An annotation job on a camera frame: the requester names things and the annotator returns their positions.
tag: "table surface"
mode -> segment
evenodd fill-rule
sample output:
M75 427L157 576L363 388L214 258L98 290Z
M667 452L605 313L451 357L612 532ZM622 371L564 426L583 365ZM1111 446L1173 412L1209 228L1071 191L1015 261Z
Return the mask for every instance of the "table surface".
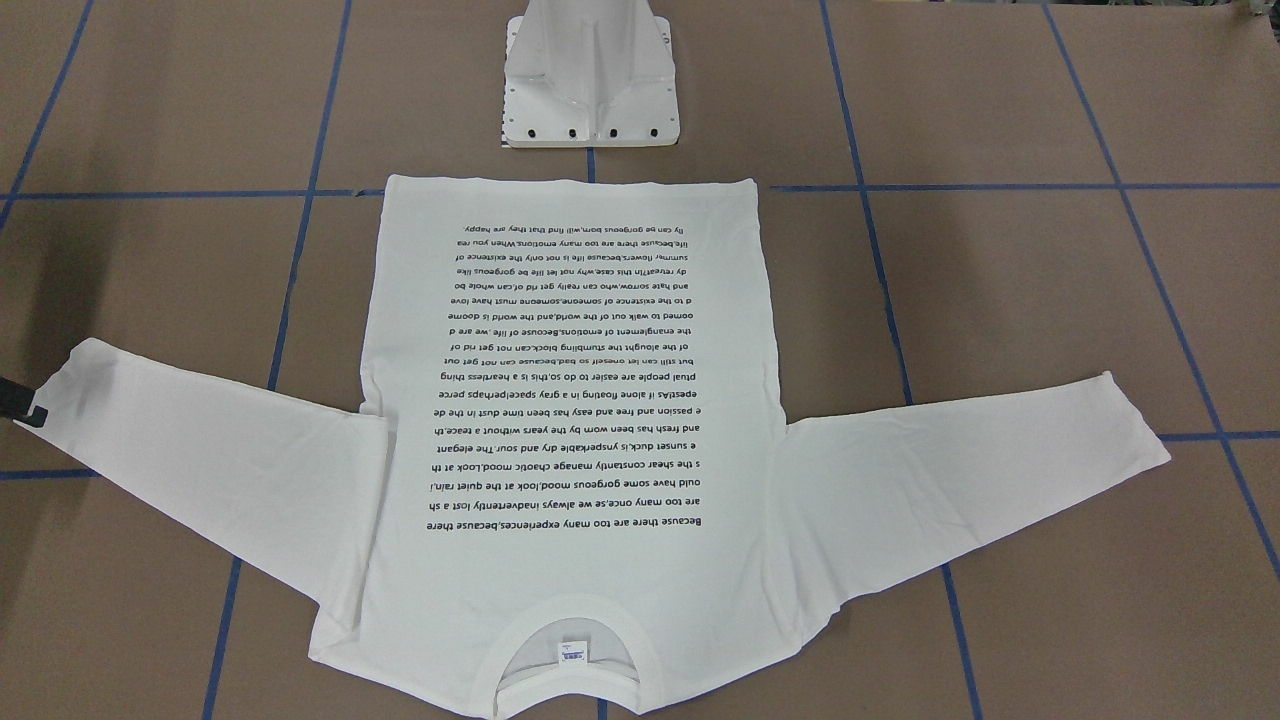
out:
M1280 707L1280 47L1243 6L676 3L666 149L499 147L521 0L0 5L0 372L79 340L355 410L390 173L760 183L790 420L1112 370L1174 461L657 716ZM444 717L0 429L12 719ZM525 717L625 717L563 697Z

tag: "blue tape line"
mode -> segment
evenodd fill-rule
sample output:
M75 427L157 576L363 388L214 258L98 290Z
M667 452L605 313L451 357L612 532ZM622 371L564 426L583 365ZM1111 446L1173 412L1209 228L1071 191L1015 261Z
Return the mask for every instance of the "blue tape line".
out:
M298 282L298 265L306 246L307 227L311 222L311 205L316 197L316 184L320 179L320 161L324 159L324 142L329 132L329 117L333 113L333 99L338 91L338 74L342 70L342 53L347 45L347 28L351 24L351 0L342 8L342 24L338 28L338 46L334 49L333 69L329 72L329 90L325 94L324 113L320 115L320 132L316 136L315 155L311 159L311 178L307 181L306 200L302 204L302 219L298 222L298 237L293 245L293 260L289 265L289 279L284 288L284 302L280 307L280 325L275 336L275 351L271 356L271 373L266 388L274 391L280 379L280 360L284 356L284 341L289 332L289 305L293 287ZM218 700L218 683L223 673L223 659L227 655L227 634L230 632L232 614L236 609L236 589L239 583L241 559L232 560L230 577L227 579L227 598L223 601L223 619L218 628L218 644L214 647L214 661L209 669L209 689L205 693L204 720L214 716L214 703Z
M586 182L595 179L595 149L588 147ZM1047 191L1047 190L1143 190L1143 191L1175 191L1175 190L1280 190L1280 182L1198 182L1198 183L1110 183L1110 182L1076 182L1076 183L915 183L915 184L774 184L769 190L776 192L973 192L973 191ZM118 192L18 192L15 195L0 195L3 201L29 201L29 200L216 200L238 197L306 197L306 188L298 190L140 190ZM315 197L366 197L383 196L385 191L380 187L351 190L351 188L325 188L310 191Z
M1125 190L1280 190L1280 182L1126 182Z
M854 135L854 117L849 111L849 99L845 97L845 77L840 72L840 58L836 53L836 38L831 32L831 15L827 12L827 0L820 0L818 6L822 10L822 24L827 33L827 54L831 55L831 72L836 77L836 92L840 95L840 111L845 117L845 135L849 138L849 155L854 161L854 176L858 179L858 195L863 202L863 219L867 222L867 237L872 246L872 260L876 263L876 279L881 283L881 293L884 296L884 318L888 322L888 334L893 341L893 351L897 352L897 370L902 378L902 398L908 405L913 405L911 380L906 372L906 357L902 354L902 341L897 333L897 319L893 315L893 300L888 292L888 277L884 274L884 260L881 256L879 238L876 233L876 219L872 217L872 201L867 193L867 182L863 176L863 159L858 151L858 137Z
M1280 430L1243 430L1243 432L1225 432L1225 433L1167 433L1157 436L1161 442L1220 442L1222 438L1229 441L1238 439L1280 439Z
M174 190L127 192L22 192L18 200L216 200L220 197L303 197L306 190Z
M3 470L3 480L67 480L73 478L99 478L95 470L88 468L74 468L69 470Z
M774 184L778 192L974 192L1047 190L1280 190L1280 182L995 182L995 183L887 183L887 184Z
M72 69L72 60L76 59L76 50L79 49L79 41L84 37L84 26L88 24L88 14L92 9L93 0L86 0L84 9L81 10L81 19L76 24L76 33L72 35L72 45L67 49L67 56L63 58L61 69L58 70L58 79L54 81L54 87L49 91L49 100L45 101L45 109L41 110L40 119L36 122L36 131L31 133L31 142L27 143L22 164L18 165L18 174L13 178L9 197L5 199L4 208L0 208L0 232L4 231L5 223L9 222L9 213L13 210L13 202L18 191L22 190L22 181L27 178L31 159L36 155L36 146L40 145L40 137L45 133L45 126L49 124L49 115L52 114L54 104L58 102L58 96L63 92L63 83L67 81L67 73Z
M854 118L849 110L849 99L845 96L845 78L840 72L840 58L836 51L836 38L831 31L831 14L827 10L827 0L819 1L822 9L822 24L827 35L827 53L831 55L831 70L836 78L836 91L840 94L840 110L845 117L845 133L849 137L849 154L854 161L854 176L858 181L858 195L863 205L863 217L867 222L867 237L872 246L872 259L876 261L876 278L881 283L884 296L884 318L888 322L890 337L893 341L893 351L897 354L899 373L902 377L902 398L908 405L914 404L911 397L911 379L906 369L906 356L902 352L902 342L897 332L897 320L893 315L893 300L890 296L888 277L884 273L884 260L881 256L879 240L876 233L876 219L872 215L870 196L868 195L867 178L863 174L861 155L858 151L858 137L854 133ZM978 679L973 673L973 661L969 656L969 641L964 632L964 619L960 614L960 598L955 592L955 583L951 580L951 566L942 565L942 580L947 591L947 605L951 609L951 624L956 633L956 647L960 652L960 664L964 670L965 687L969 689L969 707L974 720L982 720L982 698L978 694Z
M212 720L214 703L218 701L218 683L223 676L223 659L227 656L227 635L232 630L232 614L236 611L236 591L239 587L239 569L243 562L232 557L232 571L227 577L227 594L223 598L223 616L218 621L218 642L214 643L214 662L209 669L209 687L205 688L205 710L200 717Z
M320 181L320 161L324 159L324 142L329 135L329 117L333 113L333 99L338 92L338 74L342 72L342 53L347 44L347 27L351 24L351 0L343 4L342 26L338 28L338 47L329 70L329 90L324 99L324 113L320 115L320 132L316 136L316 149L311 158L311 179L307 181L306 200L302 204L302 220L298 223L298 237L293 245L293 260L289 265L289 281L284 286L284 304L280 307L280 324L275 336L275 352L271 356L271 373L266 388L275 389L280 379L280 364L284 360L284 340L289 332L289 307L293 302L293 287L298 282L298 266L302 263L302 250L307 242L307 228L311 225L311 205L316 197L316 184Z
M1240 470L1240 464L1235 459L1235 451L1231 448L1230 437L1222 428L1222 420L1217 414L1217 407L1213 406L1213 398L1208 392L1208 383L1204 382L1204 375L1201 373L1199 364L1196 361L1196 354L1192 352L1190 341L1187 340L1187 333L1183 332L1183 323L1178 319L1178 313L1174 310L1174 301L1169 295L1169 290L1165 286L1165 279L1160 274L1160 268L1156 265L1156 258L1151 252L1151 246L1147 243L1147 236L1142 231L1142 224L1138 222L1138 214L1133 209L1133 202L1129 200L1129 192L1125 190L1124 184L1120 182L1120 172L1116 169L1115 160L1111 156L1111 150L1107 147L1107 141L1102 137L1102 127L1098 124L1097 117L1093 114L1093 106L1089 105L1089 99L1084 92L1084 86L1080 83L1080 77L1075 72L1075 63L1071 61L1071 55L1066 50L1066 42L1062 40L1062 33L1057 29L1057 23L1053 20L1053 13L1050 10L1048 5L1041 5L1044 12L1044 18L1048 20L1050 31L1053 33L1053 41L1057 42L1059 53L1062 55L1062 61L1066 64L1066 72L1071 76L1071 83L1075 86L1075 92L1080 97L1080 104L1084 106L1084 114L1089 118L1089 126L1093 128L1093 135L1098 141L1098 147L1102 150L1102 156L1107 161L1107 167L1111 169L1111 176L1115 178L1116 186L1120 192L1120 200L1124 202L1125 213L1129 215L1129 224L1133 225L1134 236L1138 238L1138 246L1142 249L1142 255L1147 261L1147 269L1151 272L1151 277L1156 283L1156 291L1160 293L1160 300L1165 305L1165 313L1169 315L1169 322L1174 327L1174 334L1178 336L1178 343L1183 348L1183 356L1187 359L1187 365L1192 370L1192 377L1196 379L1196 387L1199 388L1201 400L1204 402L1204 409L1208 411L1210 421L1213 423L1215 434L1222 446L1222 452L1226 455L1226 461L1231 466L1231 474L1235 475L1235 484L1240 489L1240 496L1244 498L1244 505L1249 510L1249 516L1253 519L1253 527L1258 533L1258 538L1262 541L1262 547L1267 553L1267 559L1271 561L1271 570L1275 573L1276 579L1280 579L1280 556L1276 555L1275 543L1271 541L1271 534L1267 532L1266 523L1262 520L1262 514L1258 511L1257 502L1253 500L1253 492L1249 489L1249 483L1244 478L1244 473Z
M973 720L982 720L982 700L978 697L978 679L973 674L973 661L969 659L969 637L964 632L964 619L960 616L960 596L956 593L956 583L951 577L951 564L942 564L942 584L947 589L947 605L951 606L951 624L956 633L956 644L960 646L960 664L964 666L964 679L969 688L969 706L973 708Z

tag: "tag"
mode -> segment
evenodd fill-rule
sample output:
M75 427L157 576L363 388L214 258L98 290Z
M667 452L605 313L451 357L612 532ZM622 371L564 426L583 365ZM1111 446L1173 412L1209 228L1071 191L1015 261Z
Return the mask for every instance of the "tag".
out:
M586 665L588 641L559 643L561 665Z

